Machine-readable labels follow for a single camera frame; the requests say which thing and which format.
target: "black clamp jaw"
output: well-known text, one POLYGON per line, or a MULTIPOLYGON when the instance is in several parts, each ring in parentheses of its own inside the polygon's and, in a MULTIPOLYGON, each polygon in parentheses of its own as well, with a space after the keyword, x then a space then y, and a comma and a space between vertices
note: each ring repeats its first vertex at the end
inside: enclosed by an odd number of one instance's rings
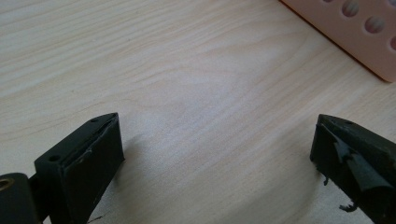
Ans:
POLYGON ((87 121, 35 160, 32 177, 0 175, 1 223, 87 223, 123 161, 118 114, 87 121))
POLYGON ((349 120, 319 115, 310 159, 374 222, 396 223, 396 144, 349 120))

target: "wood grain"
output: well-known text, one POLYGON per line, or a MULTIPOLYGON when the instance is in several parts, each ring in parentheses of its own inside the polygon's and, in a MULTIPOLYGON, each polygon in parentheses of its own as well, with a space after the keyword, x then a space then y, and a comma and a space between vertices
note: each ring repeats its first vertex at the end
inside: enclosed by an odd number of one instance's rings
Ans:
POLYGON ((278 1, 1 1, 2 174, 116 111, 95 224, 371 223, 309 161, 316 119, 396 141, 396 86, 278 1))

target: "round hole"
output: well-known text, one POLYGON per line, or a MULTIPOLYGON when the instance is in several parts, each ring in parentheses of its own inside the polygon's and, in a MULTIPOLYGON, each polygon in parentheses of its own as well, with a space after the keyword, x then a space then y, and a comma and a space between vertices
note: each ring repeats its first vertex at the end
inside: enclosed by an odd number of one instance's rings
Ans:
POLYGON ((366 23, 364 23, 364 29, 370 34, 378 34, 385 27, 385 22, 379 17, 370 17, 366 23))
POLYGON ((60 158, 60 156, 51 156, 49 157, 49 161, 58 161, 60 158))
POLYGON ((391 6, 396 7, 396 0, 389 0, 391 6))
POLYGON ((346 17, 354 17, 359 12, 359 3, 355 0, 347 0, 343 4, 342 12, 346 17))
POLYGON ((396 50, 396 36, 394 36, 391 40, 390 40, 390 47, 394 50, 396 50))
POLYGON ((9 187, 11 187, 12 184, 14 184, 14 179, 11 178, 0 179, 0 191, 4 189, 8 189, 9 187))

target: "pink silicone mold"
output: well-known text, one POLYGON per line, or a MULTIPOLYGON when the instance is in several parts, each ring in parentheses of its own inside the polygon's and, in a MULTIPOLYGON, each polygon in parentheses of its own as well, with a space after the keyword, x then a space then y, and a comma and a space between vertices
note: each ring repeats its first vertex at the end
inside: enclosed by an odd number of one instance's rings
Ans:
POLYGON ((396 0, 282 0, 386 81, 396 81, 396 0))

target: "tabletop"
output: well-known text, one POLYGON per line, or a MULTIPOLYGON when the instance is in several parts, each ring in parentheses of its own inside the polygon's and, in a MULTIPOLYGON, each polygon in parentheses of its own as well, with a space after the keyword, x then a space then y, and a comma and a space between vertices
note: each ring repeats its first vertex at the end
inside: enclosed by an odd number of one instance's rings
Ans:
POLYGON ((1 1, 1 174, 111 112, 94 224, 371 223, 309 160, 318 114, 396 142, 395 84, 279 1, 1 1))

